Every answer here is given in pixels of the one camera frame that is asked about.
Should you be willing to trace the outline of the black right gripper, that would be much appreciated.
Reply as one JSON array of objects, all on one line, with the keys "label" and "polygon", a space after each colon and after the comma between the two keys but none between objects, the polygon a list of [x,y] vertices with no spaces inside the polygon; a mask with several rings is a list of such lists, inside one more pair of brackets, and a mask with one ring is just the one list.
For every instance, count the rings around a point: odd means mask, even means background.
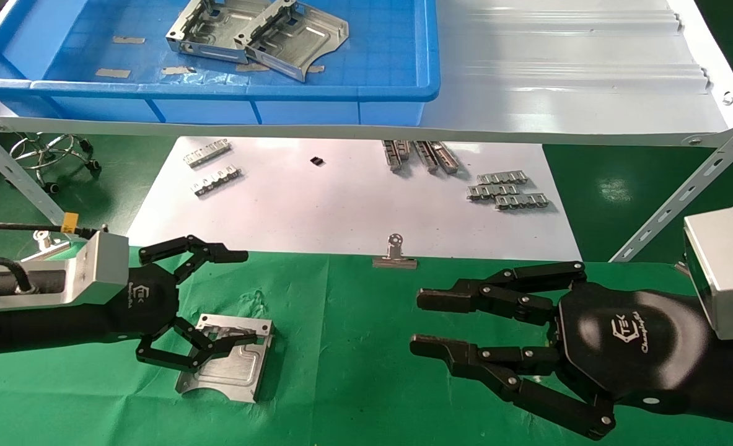
[{"label": "black right gripper", "polygon": [[[539,293],[567,290],[586,279],[585,266],[577,261],[519,266],[486,279],[460,278],[448,290],[421,289],[417,306],[544,326],[556,307]],[[563,355],[553,347],[481,348],[415,334],[411,353],[439,359],[451,376],[478,381],[505,403],[591,440],[615,428],[613,403],[649,410],[691,408],[691,381],[711,342],[711,325],[694,297],[582,283],[562,296],[556,321],[574,374],[595,392],[587,392],[584,401],[533,380],[564,372]]]}]

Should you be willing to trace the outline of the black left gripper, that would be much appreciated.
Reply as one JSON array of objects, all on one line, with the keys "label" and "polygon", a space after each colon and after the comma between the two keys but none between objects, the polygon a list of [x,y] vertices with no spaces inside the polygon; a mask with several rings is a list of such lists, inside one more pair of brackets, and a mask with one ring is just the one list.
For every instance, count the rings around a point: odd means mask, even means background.
[{"label": "black left gripper", "polygon": [[[159,265],[160,260],[188,252],[173,273]],[[125,288],[116,295],[116,342],[140,339],[137,361],[152,366],[198,372],[206,362],[226,357],[238,346],[256,344],[258,334],[239,330],[233,334],[211,339],[183,317],[177,317],[179,307],[177,285],[185,282],[205,263],[232,265],[249,260],[249,252],[230,250],[223,243],[208,243],[196,236],[185,236],[139,249],[142,266],[131,266]],[[182,356],[153,348],[152,343],[173,328],[194,351]]]}]

